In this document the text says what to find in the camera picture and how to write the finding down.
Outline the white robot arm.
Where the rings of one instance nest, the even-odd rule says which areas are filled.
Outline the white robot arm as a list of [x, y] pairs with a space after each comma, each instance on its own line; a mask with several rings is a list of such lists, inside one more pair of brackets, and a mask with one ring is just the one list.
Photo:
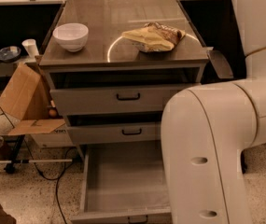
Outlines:
[[241, 153], [266, 143], [266, 0], [231, 1], [246, 77], [182, 90], [163, 111], [174, 224], [252, 224]]

